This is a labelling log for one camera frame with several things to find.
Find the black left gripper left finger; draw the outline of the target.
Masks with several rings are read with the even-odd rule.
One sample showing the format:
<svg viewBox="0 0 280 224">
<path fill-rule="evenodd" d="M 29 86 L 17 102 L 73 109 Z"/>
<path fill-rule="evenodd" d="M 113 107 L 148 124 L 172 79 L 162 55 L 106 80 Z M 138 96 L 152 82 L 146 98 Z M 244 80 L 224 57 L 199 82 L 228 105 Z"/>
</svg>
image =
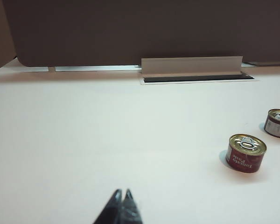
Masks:
<svg viewBox="0 0 280 224">
<path fill-rule="evenodd" d="M 108 202 L 93 222 L 94 224 L 119 224 L 121 210 L 122 190 L 113 192 Z"/>
</svg>

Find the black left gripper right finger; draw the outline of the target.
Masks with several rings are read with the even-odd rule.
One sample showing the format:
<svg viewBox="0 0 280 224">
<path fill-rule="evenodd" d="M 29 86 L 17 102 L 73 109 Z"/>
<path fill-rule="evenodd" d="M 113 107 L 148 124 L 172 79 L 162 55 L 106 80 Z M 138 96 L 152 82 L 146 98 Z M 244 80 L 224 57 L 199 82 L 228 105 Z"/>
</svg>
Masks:
<svg viewBox="0 0 280 224">
<path fill-rule="evenodd" d="M 120 223 L 121 224 L 142 224 L 140 211 L 133 199 L 130 189 L 126 190 L 126 195 L 121 204 L 120 209 Z"/>
</svg>

